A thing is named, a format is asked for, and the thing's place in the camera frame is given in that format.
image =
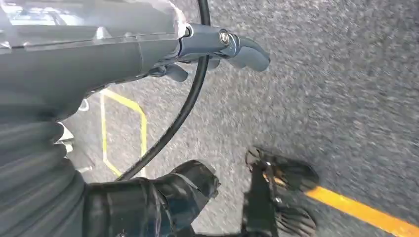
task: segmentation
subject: yellow line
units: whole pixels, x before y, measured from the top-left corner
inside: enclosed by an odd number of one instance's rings
[[[122,173],[108,160],[106,142],[105,98],[103,94],[100,94],[100,120],[102,123],[102,160],[112,172],[120,176]]]
[[[125,98],[115,92],[112,92],[108,89],[104,89],[102,91],[100,91],[101,96],[103,97],[103,95],[108,96],[109,98],[119,102],[120,104],[123,104],[129,108],[131,108],[132,110],[140,113],[141,115],[141,156],[143,156],[146,151],[147,151],[147,116],[145,115],[144,111],[142,110],[142,108],[134,101]],[[141,176],[145,177],[146,176],[146,172],[145,172],[145,168],[143,168],[141,170]]]
[[[394,236],[419,237],[418,227],[325,188],[317,187],[306,195]]]

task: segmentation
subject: bolt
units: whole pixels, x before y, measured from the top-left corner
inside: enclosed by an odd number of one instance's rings
[[[230,43],[230,34],[227,31],[221,31],[220,40],[223,44],[228,45]]]

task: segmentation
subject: brake cable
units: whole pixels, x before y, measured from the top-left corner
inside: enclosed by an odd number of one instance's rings
[[[198,8],[201,17],[202,25],[211,25],[210,19],[210,9],[208,6],[207,0],[197,0]],[[194,105],[198,99],[199,93],[201,91],[202,85],[204,84],[205,75],[207,73],[208,62],[210,61],[209,56],[201,57],[198,60],[198,66],[195,73],[194,81],[192,83],[191,89],[189,91],[188,97],[186,98],[185,103],[180,109],[179,114],[176,119],[166,130],[163,136],[150,148],[146,154],[128,168],[121,176],[119,176],[116,181],[129,180],[138,172],[141,171],[151,160],[153,160],[157,154],[167,145],[167,143],[173,138],[182,124],[185,122],[186,118],[191,113]]]

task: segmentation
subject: yellow painted outline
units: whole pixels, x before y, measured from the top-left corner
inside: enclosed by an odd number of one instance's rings
[[[100,91],[100,118],[102,125],[102,160],[105,165],[116,175],[120,176],[122,173],[108,160],[107,156],[107,141],[106,141],[106,117],[105,117],[105,98],[107,96],[118,103],[127,106],[128,108],[140,113],[141,115],[141,156],[143,156],[147,151],[147,116],[145,115],[142,108],[134,101],[125,98],[115,92],[112,92],[108,89]],[[141,176],[145,177],[145,168],[141,170]]]
[[[278,178],[274,179],[278,185],[284,185],[282,180]],[[312,199],[329,205],[394,236],[419,237],[418,227],[331,190],[318,186],[305,194]]]

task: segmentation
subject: asphalt road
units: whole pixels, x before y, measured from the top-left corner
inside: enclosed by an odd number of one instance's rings
[[[174,2],[197,19],[194,0]],[[322,186],[419,225],[419,1],[210,0],[210,8],[215,25],[259,42],[272,64],[264,73],[226,63],[209,72],[192,114],[146,169],[158,177],[192,158],[217,169],[220,194],[195,229],[239,229],[252,144],[306,160]],[[111,90],[144,109],[150,147],[190,85],[143,79]],[[71,156],[90,158],[88,181],[113,180],[101,163],[98,96],[89,103],[66,122]],[[108,158],[123,170],[140,154],[140,116],[106,99],[106,124]],[[391,236],[306,197],[294,201],[311,208],[320,237]]]

